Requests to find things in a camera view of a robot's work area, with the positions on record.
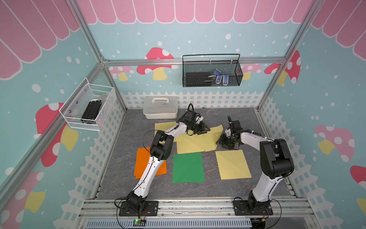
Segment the small green paper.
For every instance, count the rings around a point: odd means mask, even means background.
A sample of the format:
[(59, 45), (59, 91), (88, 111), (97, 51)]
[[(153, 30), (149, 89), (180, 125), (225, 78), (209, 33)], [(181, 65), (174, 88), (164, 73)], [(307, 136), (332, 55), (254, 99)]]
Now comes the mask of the small green paper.
[(204, 183), (202, 153), (173, 155), (173, 183)]

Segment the orange paper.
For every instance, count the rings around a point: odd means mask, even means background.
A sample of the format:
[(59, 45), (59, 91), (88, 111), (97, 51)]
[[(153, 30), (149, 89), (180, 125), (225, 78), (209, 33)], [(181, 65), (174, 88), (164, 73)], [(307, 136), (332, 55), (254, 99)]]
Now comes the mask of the orange paper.
[[(136, 179), (140, 179), (146, 169), (146, 166), (148, 165), (150, 153), (150, 148), (139, 148), (136, 152), (136, 162), (135, 162), (135, 169), (134, 169), (134, 175)], [(156, 175), (164, 175), (167, 174), (167, 166), (166, 162), (164, 162), (160, 168), (158, 169)]]

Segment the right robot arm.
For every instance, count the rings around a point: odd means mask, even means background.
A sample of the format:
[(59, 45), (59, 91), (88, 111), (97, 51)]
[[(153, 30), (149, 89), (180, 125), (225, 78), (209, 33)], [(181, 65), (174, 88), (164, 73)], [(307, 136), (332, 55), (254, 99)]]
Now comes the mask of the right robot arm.
[(229, 127), (216, 142), (225, 149), (239, 149), (240, 145), (249, 145), (260, 153), (262, 175), (256, 187), (250, 191), (248, 199), (233, 199), (235, 215), (250, 216), (273, 215), (271, 197), (285, 177), (292, 174), (295, 165), (287, 142), (282, 139), (271, 139), (252, 130), (244, 130), (238, 120), (228, 117)]

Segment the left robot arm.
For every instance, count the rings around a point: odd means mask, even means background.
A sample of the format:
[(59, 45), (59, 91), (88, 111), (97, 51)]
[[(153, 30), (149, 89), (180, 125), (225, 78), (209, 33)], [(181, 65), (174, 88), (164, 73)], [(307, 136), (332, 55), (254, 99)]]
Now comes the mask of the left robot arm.
[(134, 189), (126, 197), (119, 199), (121, 203), (115, 204), (118, 209), (122, 209), (122, 204), (125, 203), (138, 216), (146, 211), (145, 203), (150, 186), (160, 166), (169, 158), (174, 139), (190, 131), (192, 135), (209, 132), (210, 128), (203, 119), (204, 117), (195, 112), (193, 104), (190, 103), (175, 126), (166, 131), (154, 130), (154, 139), (148, 150), (150, 157), (144, 173)]

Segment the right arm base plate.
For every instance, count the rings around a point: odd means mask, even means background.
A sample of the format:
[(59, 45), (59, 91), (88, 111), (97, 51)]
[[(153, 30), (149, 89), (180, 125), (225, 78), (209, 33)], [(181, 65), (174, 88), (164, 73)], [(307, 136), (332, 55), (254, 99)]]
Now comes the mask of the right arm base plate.
[(257, 202), (255, 200), (233, 200), (236, 216), (259, 216), (265, 218), (273, 215), (270, 201)]

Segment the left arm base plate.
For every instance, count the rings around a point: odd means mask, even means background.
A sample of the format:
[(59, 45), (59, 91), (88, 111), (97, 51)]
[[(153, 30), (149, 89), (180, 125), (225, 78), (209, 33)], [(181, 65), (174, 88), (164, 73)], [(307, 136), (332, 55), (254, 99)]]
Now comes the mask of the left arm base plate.
[(141, 210), (140, 213), (133, 210), (129, 205), (126, 204), (125, 201), (123, 201), (120, 204), (119, 209), (119, 216), (120, 217), (137, 217), (137, 216), (157, 216), (158, 212), (158, 201), (146, 201), (144, 208)]

